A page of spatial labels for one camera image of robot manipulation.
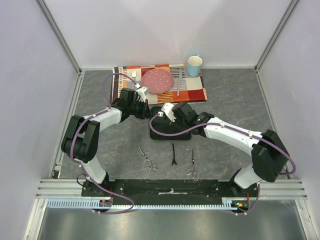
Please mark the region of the black zip tool case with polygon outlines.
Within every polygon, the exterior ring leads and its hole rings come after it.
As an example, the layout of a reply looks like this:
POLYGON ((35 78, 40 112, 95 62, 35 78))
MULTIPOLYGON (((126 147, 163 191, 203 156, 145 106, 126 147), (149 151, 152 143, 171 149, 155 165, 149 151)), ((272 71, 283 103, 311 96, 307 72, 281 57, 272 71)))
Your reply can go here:
MULTIPOLYGON (((182 131, 174 123, 171 123, 167 117, 157 117, 152 122, 152 126, 155 130, 164 134, 175 134, 182 131)), ((149 136, 156 141, 187 141, 192 138, 190 132, 177 136, 163 136, 155 133, 151 128, 149 129, 149 136)))

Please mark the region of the black hair clip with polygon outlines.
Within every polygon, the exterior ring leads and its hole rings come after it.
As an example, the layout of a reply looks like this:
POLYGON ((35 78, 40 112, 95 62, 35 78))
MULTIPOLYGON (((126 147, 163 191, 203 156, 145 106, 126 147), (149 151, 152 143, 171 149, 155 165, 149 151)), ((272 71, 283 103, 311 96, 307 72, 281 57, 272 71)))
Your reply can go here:
POLYGON ((175 145, 172 143, 172 161, 171 161, 171 165, 177 165, 176 162, 176 153, 175 153, 175 145))

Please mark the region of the silver thinning scissors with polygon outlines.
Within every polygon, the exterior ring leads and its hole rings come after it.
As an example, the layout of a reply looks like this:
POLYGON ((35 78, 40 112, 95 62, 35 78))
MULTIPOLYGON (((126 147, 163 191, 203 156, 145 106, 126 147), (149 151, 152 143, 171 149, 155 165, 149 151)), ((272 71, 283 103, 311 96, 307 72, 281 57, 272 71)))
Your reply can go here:
POLYGON ((196 165, 195 165, 195 148, 192 149, 191 165, 188 169, 185 170, 185 174, 187 176, 191 176, 192 179, 196 181, 197 172, 196 172, 196 165))

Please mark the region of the silver straight scissors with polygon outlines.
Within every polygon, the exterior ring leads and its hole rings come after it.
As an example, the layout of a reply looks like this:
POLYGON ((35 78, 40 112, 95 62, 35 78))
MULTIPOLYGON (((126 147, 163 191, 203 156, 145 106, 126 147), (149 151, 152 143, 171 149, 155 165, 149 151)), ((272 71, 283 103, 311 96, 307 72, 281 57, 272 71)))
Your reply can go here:
POLYGON ((141 147, 138 147, 139 151, 141 152, 141 154, 143 155, 145 161, 146 161, 146 166, 145 166, 145 171, 146 172, 150 172, 151 170, 158 170, 158 166, 157 164, 153 163, 145 154, 145 152, 141 149, 141 147))

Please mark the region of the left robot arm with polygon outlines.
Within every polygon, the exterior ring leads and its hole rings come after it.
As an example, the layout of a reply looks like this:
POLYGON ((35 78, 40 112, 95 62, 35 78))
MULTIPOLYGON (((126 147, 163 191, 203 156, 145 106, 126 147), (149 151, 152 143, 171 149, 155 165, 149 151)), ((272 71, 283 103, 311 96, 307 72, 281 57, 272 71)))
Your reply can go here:
POLYGON ((147 87, 137 90, 123 88, 111 107, 86 117, 73 115, 69 120, 61 150, 77 163, 87 179, 93 182, 92 191, 99 197, 106 196, 110 191, 110 185, 106 182, 109 176, 97 158, 100 132, 122 123, 130 116, 141 120, 149 118, 149 92, 147 87))

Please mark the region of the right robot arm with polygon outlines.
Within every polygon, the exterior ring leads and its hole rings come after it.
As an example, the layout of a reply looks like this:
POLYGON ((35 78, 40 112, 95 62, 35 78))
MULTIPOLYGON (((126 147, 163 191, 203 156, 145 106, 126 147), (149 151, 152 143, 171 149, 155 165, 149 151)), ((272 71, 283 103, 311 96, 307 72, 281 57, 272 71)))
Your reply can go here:
POLYGON ((251 164, 238 170, 229 184, 229 191, 235 197, 242 196, 247 188, 260 181, 275 182, 290 156, 276 132, 247 130, 218 117, 195 110, 186 102, 171 107, 169 119, 182 130, 190 129, 193 135, 214 139, 240 149, 251 157, 251 164))

